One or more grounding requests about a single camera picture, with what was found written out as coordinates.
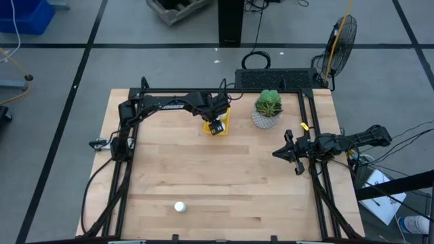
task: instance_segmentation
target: white pot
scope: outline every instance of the white pot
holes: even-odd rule
[[[256,106],[253,105],[253,111],[252,111],[252,120],[253,123],[258,126],[261,129],[269,129],[272,128],[277,124],[277,121],[279,120],[279,116],[282,112],[280,112],[278,115],[274,117],[265,117],[261,115],[257,110]]]

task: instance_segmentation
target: wooden tabletop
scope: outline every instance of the wooden tabletop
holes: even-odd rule
[[[127,95],[128,89],[111,91],[101,137],[117,130],[117,105]],[[140,124],[122,239],[171,239],[178,234],[182,240],[269,240],[271,235],[280,241],[321,240],[311,176],[307,170],[296,176],[293,163],[271,156],[285,144],[285,130],[302,136],[298,97],[281,94],[283,114],[278,124],[259,129],[252,122],[258,96],[244,94],[232,101],[226,136],[205,134],[202,119],[183,110],[160,111]],[[314,96],[321,131],[339,134],[330,91],[314,90]],[[306,98],[305,104],[310,122]],[[109,151],[96,153],[92,173],[110,157]],[[346,162],[344,155],[336,160]],[[348,169],[337,163],[328,167],[337,208],[364,235]],[[111,163],[90,186],[87,228],[107,204],[113,168]],[[186,212],[175,211],[177,201],[186,203]],[[332,236],[325,205],[324,211]]]

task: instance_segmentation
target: yellow clip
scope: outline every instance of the yellow clip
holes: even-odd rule
[[[304,128],[304,130],[309,131],[309,126],[307,126],[307,124],[301,123],[300,125]]]

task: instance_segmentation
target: concrete floor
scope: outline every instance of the concrete floor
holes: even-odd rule
[[[69,11],[57,11],[40,37],[22,35],[23,43],[86,44],[102,0],[68,0]],[[332,26],[344,14],[347,0],[295,0],[272,3],[264,11],[259,43],[326,43]],[[419,43],[434,43],[434,2],[400,0]],[[356,0],[356,43],[411,44],[391,0]],[[243,43],[253,43],[259,14],[245,13]],[[0,47],[16,36],[0,34]],[[217,4],[167,27],[143,0],[108,0],[95,43],[217,43]],[[340,126],[346,133],[373,124],[391,135],[434,119],[433,88],[414,49],[354,49],[336,78],[333,93]],[[308,67],[322,49],[267,48],[272,68]],[[22,48],[14,56],[35,77],[30,94],[8,104],[14,121],[0,131],[0,237],[14,243],[39,174],[59,124],[66,98],[82,58],[82,48]],[[217,87],[222,78],[233,81],[235,69],[250,49],[92,49],[79,84],[54,164],[27,241],[68,239],[75,235],[81,198],[94,152],[87,145],[97,138],[113,88],[138,87],[141,76],[151,87]],[[424,49],[434,65],[434,50]],[[264,60],[248,60],[261,68]],[[21,79],[10,62],[0,64],[0,78]],[[16,91],[1,90],[0,100]],[[412,136],[434,125],[408,133]],[[382,165],[417,174],[434,168],[430,148],[434,134],[389,157]],[[385,153],[375,148],[374,157]],[[388,172],[393,177],[401,177]]]

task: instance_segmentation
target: blue bin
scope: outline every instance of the blue bin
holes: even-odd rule
[[[42,34],[54,16],[47,0],[13,0],[15,21],[20,34]],[[10,0],[0,0],[0,32],[15,33]]]

